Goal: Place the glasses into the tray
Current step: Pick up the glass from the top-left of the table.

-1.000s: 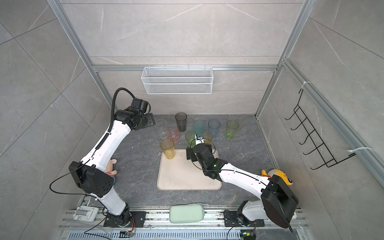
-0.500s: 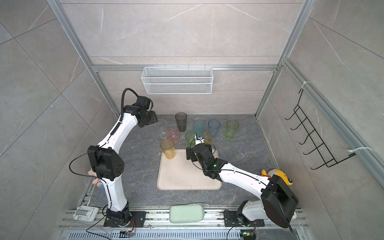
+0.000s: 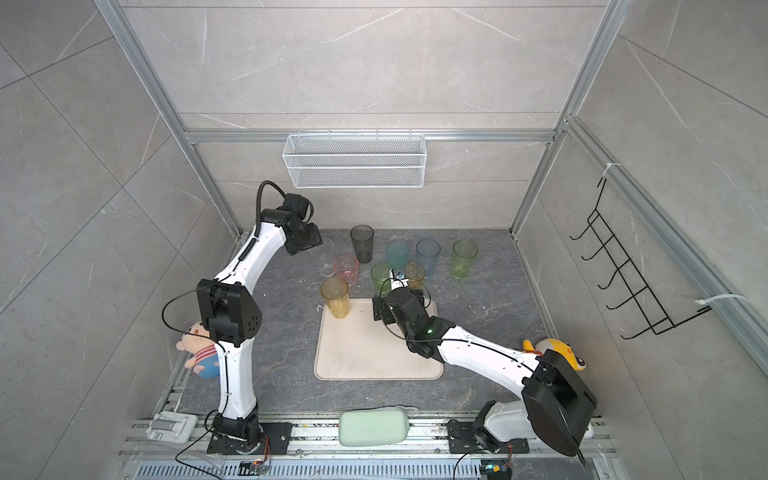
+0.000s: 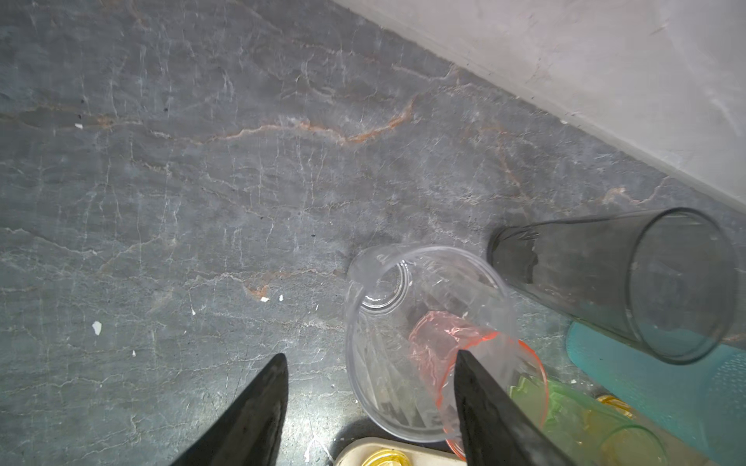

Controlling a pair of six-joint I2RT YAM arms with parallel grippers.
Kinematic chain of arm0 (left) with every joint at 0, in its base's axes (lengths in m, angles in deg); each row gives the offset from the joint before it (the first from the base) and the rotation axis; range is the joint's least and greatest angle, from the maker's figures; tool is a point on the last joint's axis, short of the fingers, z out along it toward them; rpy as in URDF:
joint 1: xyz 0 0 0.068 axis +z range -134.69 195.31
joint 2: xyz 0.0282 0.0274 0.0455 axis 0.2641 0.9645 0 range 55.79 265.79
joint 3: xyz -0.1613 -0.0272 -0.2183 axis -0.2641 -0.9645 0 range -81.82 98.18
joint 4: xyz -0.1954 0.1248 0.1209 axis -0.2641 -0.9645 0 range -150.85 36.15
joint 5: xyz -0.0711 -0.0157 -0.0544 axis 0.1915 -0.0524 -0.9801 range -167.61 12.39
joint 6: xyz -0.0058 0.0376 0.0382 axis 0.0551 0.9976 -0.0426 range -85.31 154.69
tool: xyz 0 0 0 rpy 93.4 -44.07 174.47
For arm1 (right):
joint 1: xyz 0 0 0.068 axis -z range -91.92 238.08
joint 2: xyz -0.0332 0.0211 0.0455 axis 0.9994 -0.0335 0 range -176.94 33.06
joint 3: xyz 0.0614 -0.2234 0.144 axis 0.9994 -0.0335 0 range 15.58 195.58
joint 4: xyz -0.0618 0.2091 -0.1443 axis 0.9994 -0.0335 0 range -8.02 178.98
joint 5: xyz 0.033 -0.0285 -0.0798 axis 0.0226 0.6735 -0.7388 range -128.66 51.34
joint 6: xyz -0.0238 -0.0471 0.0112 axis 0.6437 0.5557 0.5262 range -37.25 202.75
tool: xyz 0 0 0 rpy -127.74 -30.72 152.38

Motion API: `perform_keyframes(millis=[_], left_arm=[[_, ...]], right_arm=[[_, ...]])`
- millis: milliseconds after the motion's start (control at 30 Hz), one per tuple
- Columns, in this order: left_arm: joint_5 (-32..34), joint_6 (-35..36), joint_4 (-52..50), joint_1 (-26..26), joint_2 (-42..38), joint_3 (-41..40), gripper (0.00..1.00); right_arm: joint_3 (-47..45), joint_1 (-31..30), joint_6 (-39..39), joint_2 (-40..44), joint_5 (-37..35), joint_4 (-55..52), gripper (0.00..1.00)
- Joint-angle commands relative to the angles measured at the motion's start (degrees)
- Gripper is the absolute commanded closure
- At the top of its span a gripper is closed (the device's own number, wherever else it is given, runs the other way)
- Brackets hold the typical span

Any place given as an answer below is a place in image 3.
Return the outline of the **clear glass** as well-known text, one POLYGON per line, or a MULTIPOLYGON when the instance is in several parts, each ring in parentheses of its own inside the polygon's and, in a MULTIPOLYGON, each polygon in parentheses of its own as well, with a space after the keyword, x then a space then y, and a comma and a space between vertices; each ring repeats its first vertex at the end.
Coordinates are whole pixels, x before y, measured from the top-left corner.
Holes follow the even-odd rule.
POLYGON ((317 246, 310 251, 317 272, 322 278, 328 278, 335 275, 333 267, 335 259, 334 247, 333 240, 325 237, 320 246, 317 246))

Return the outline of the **beige plastic tray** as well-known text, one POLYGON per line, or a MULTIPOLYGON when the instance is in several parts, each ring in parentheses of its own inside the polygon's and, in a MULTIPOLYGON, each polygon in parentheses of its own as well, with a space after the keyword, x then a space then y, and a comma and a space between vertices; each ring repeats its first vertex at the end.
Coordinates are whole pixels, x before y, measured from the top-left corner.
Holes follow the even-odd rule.
POLYGON ((314 374, 325 381, 436 380, 443 365, 408 350, 395 324, 373 316, 371 299, 349 301, 350 313, 323 309, 314 374))

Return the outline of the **tall yellow glass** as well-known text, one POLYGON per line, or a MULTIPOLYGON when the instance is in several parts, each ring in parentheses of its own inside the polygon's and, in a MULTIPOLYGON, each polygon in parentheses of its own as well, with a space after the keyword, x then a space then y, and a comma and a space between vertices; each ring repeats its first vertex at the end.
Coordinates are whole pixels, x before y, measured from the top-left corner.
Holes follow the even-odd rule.
POLYGON ((321 285, 321 295, 335 318, 345 318, 349 314, 349 285, 345 279, 327 278, 321 285))

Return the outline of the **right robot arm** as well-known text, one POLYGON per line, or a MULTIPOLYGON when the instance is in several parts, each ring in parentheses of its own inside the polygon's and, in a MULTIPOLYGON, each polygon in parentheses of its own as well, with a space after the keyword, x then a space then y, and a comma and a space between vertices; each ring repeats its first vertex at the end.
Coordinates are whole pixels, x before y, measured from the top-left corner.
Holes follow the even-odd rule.
POLYGON ((563 354, 519 351, 482 339, 428 313, 423 295, 408 287, 372 302, 374 319, 395 324, 410 352, 470 370, 517 397, 483 406, 472 423, 472 447, 497 452, 510 450, 512 441, 536 438, 561 455, 583 457, 581 443, 593 435, 598 401, 563 354))

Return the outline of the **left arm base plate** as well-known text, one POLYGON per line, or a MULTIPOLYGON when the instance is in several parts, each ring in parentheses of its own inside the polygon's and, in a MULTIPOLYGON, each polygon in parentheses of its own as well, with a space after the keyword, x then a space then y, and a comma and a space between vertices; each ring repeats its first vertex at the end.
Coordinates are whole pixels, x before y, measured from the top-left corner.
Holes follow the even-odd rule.
POLYGON ((289 422, 260 423, 257 443, 247 445, 244 441, 220 433, 214 433, 209 441, 207 454, 222 455, 264 455, 269 447, 270 455, 285 455, 291 439, 293 424, 289 422))

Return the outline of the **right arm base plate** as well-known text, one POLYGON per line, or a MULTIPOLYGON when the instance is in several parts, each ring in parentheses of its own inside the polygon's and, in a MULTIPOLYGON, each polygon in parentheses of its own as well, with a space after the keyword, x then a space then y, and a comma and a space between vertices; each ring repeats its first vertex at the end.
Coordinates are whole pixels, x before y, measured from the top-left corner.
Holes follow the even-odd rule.
POLYGON ((461 422, 456 419, 446 424, 449 450, 451 453, 471 453, 475 451, 493 454, 527 454, 530 452, 528 440, 515 438, 501 442, 493 437, 484 427, 474 422, 461 422))

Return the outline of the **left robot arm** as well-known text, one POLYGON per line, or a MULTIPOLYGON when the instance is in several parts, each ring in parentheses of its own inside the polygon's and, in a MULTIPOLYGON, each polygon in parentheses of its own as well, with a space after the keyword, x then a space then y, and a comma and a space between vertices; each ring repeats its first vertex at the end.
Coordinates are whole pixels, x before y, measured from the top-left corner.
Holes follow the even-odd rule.
POLYGON ((252 384, 254 337, 262 322, 253 298, 256 284, 280 249, 293 256, 322 244, 311 222, 314 206, 306 197, 264 180, 255 208, 254 228, 237 256, 215 278, 200 280, 192 290, 220 362, 220 402, 212 433, 247 451, 255 450, 262 438, 252 384))

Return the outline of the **dark grey glass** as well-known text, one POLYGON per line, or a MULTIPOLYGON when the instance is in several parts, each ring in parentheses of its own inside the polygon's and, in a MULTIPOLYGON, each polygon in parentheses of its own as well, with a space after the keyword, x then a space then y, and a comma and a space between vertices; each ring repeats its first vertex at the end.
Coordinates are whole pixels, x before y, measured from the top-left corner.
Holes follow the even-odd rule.
POLYGON ((374 229, 369 225, 356 225, 350 230, 355 256, 360 264, 372 260, 374 248, 374 229))

